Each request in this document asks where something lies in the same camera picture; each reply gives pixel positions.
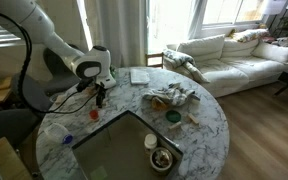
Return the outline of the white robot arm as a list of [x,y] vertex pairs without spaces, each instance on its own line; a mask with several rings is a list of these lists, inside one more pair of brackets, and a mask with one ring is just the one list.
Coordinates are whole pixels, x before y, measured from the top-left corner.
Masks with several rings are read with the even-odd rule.
[[94,78],[104,89],[116,85],[110,72],[109,50],[94,46],[83,53],[69,46],[55,32],[52,20],[35,0],[0,0],[0,26],[26,41],[44,44],[79,79]]

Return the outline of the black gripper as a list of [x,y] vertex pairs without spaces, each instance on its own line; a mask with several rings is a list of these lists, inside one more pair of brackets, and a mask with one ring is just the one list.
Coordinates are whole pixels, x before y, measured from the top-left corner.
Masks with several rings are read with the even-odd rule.
[[102,85],[97,85],[96,106],[101,108],[103,106],[103,100],[106,96],[106,89]]

